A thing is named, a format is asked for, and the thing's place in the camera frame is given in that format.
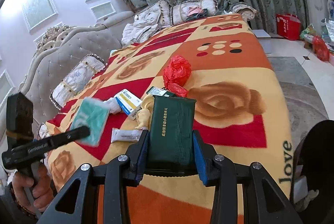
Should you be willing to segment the person's left hand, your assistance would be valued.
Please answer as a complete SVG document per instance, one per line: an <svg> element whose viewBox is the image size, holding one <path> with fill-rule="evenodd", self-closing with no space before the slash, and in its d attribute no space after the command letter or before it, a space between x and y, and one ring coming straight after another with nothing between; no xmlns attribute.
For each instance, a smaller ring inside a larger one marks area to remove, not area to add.
<svg viewBox="0 0 334 224"><path fill-rule="evenodd" d="M48 176L46 166L42 163L38 167L38 177L38 183L34 184L33 178L17 171L12 180L14 194L18 203L32 213L36 213L37 210L40 212L45 211L54 199L53 190L50 186L51 179ZM32 189L33 203L28 200L25 188Z"/></svg>

